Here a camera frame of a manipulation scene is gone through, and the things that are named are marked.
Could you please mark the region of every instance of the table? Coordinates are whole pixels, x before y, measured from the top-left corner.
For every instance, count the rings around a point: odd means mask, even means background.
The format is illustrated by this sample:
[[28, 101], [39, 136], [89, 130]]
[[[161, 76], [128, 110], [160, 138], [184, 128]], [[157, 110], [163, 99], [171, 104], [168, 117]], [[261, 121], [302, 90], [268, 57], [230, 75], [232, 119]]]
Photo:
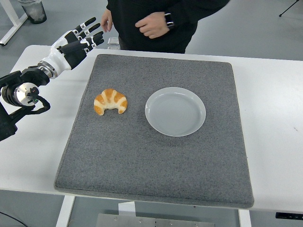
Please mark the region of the table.
[[[12, 71], [36, 65], [49, 48], [27, 47]], [[0, 142], [0, 189], [63, 194], [53, 188], [55, 174], [94, 60], [103, 53], [229, 62], [255, 198], [251, 210], [302, 212], [302, 61], [95, 49], [78, 67], [39, 88], [51, 104], [48, 112], [26, 116], [16, 134]], [[8, 113], [16, 109], [1, 102]]]

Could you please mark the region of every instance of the trash can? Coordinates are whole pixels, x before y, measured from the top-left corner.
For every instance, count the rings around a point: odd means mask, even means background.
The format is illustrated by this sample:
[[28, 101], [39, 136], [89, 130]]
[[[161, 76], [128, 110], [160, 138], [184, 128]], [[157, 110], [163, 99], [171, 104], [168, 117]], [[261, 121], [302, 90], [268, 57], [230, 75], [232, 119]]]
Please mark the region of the trash can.
[[46, 14], [41, 0], [18, 0], [22, 8], [33, 24], [41, 24], [46, 21]]

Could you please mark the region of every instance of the bread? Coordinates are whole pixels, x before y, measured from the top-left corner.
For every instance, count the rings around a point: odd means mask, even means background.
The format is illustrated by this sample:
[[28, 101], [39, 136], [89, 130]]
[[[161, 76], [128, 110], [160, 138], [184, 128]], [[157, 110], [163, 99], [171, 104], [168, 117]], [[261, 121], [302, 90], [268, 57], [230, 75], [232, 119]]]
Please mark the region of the bread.
[[103, 115], [106, 109], [118, 109], [118, 113], [122, 114], [126, 108], [127, 99], [125, 95], [112, 88], [105, 89], [94, 100], [94, 109], [99, 115]]

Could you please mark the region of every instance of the smartwatch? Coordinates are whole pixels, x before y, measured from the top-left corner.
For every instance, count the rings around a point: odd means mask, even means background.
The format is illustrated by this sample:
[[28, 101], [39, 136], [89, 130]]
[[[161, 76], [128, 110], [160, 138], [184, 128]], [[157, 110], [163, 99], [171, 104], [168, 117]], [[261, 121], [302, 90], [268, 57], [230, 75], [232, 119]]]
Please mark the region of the smartwatch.
[[166, 21], [166, 26], [172, 30], [175, 27], [175, 23], [172, 19], [171, 13], [164, 13], [165, 21]]

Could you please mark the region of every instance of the person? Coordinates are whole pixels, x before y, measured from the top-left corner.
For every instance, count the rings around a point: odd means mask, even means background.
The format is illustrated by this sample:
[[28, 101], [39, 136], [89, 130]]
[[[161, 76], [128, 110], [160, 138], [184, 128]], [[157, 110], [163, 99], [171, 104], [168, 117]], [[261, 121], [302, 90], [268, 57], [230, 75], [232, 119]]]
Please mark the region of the person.
[[108, 0], [104, 32], [114, 24], [121, 50], [185, 53], [198, 21], [229, 0]]

